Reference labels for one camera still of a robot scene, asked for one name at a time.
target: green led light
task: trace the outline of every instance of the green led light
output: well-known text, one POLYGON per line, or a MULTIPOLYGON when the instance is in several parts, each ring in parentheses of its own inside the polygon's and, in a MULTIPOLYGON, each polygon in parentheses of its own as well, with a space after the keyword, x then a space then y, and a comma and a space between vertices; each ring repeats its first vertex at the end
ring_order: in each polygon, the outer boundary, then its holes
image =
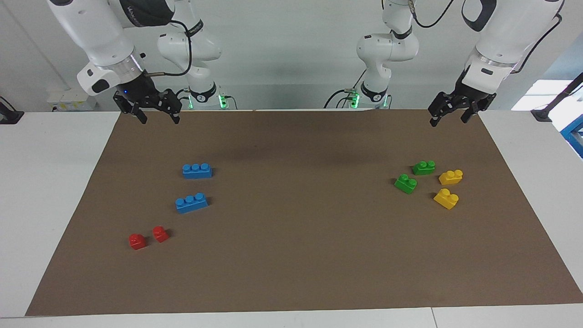
POLYGON ((219 103, 221 109, 225 109, 229 106, 227 99, 225 99, 222 95, 219 95, 219 103))
POLYGON ((357 93, 352 97, 352 101, 350 101, 350 106, 354 109, 359 107, 360 95, 357 93))

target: blue block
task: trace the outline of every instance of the blue block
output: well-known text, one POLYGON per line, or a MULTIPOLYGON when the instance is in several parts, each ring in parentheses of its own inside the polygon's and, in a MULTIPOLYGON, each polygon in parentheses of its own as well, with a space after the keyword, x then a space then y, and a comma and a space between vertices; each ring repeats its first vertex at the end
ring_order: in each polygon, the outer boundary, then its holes
POLYGON ((186 164, 182 167, 182 175, 186 179, 207 179, 213 176, 213 169, 207 163, 186 164))
POLYGON ((206 202, 206 197, 203 193, 198 193, 194 196, 187 196, 186 198, 179 198, 176 200, 176 210, 180 214, 200 210, 209 205, 206 202))

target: green block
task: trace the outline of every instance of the green block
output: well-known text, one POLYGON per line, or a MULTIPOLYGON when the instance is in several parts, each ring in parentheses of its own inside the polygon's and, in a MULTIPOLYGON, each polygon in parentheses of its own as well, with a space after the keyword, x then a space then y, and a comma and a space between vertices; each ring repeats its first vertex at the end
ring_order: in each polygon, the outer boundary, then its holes
POLYGON ((415 164, 413 167, 413 174, 416 176, 426 176, 432 174, 436 170, 436 163, 430 160, 429 162, 425 162, 422 160, 421 162, 415 164))
POLYGON ((401 175, 395 182, 395 187, 401 189, 406 194, 411 195, 415 187, 417 186, 417 180, 409 179, 408 175, 401 175))

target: white table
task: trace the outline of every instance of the white table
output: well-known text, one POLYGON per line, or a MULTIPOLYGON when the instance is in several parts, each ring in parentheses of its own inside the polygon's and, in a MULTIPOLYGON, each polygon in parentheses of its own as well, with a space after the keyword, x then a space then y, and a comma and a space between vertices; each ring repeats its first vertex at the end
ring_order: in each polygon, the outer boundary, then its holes
MULTIPOLYGON (((18 125, 0 127, 0 328, 583 327, 579 304, 21 318, 118 115, 27 113, 18 125)), ((583 288, 583 162, 551 124, 536 122, 528 112, 480 116, 583 288)))

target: robotic arm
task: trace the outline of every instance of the robotic arm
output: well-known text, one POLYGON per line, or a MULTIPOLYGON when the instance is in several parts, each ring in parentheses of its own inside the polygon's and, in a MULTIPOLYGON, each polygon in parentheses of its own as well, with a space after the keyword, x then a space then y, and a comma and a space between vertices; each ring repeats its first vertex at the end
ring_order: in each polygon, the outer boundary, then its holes
POLYGON ((440 92, 429 112, 435 127, 441 118, 456 109, 466 109, 464 123, 488 109, 500 84, 520 62, 526 50, 545 32, 564 0, 465 0, 462 16, 466 24, 480 32, 480 40, 455 84, 455 90, 440 92))
POLYGON ((190 0, 47 0, 53 14, 85 50, 89 63, 77 75, 81 87, 89 95, 107 89, 117 89, 114 100, 123 113, 137 117, 143 124, 147 117, 141 108, 154 108, 170 115, 175 124, 180 121, 182 107, 170 89, 159 92, 153 76, 189 74, 189 91, 198 102, 213 102, 217 87, 203 60, 220 57, 221 50, 207 34, 190 0), (148 73, 133 42, 123 28, 184 25, 185 33, 167 33, 159 38, 163 56, 185 71, 181 74, 148 73), (192 69, 192 63, 198 65, 192 69))
MULTIPOLYGON (((419 41, 412 33, 415 2, 385 0, 382 17, 391 29, 390 34, 371 34, 359 41, 357 53, 367 67, 359 90, 364 95, 361 97, 364 107, 379 108, 386 99, 391 79, 387 64, 411 60, 419 50, 419 41)), ((462 115, 464 123, 486 110, 502 81, 510 73, 520 71, 513 69, 526 50, 539 40, 554 18, 560 22, 563 3, 564 0, 464 0, 463 19, 471 29, 480 32, 480 40, 455 90, 450 94, 440 92, 429 107, 431 125, 435 127, 442 117, 456 109, 467 109, 462 115)))
POLYGON ((412 60, 419 52, 407 0, 385 0, 382 19, 391 32, 362 37, 356 51, 367 68, 359 86, 359 93, 363 96, 360 103, 364 107, 379 108, 385 102, 391 80, 391 69, 387 65, 412 60))

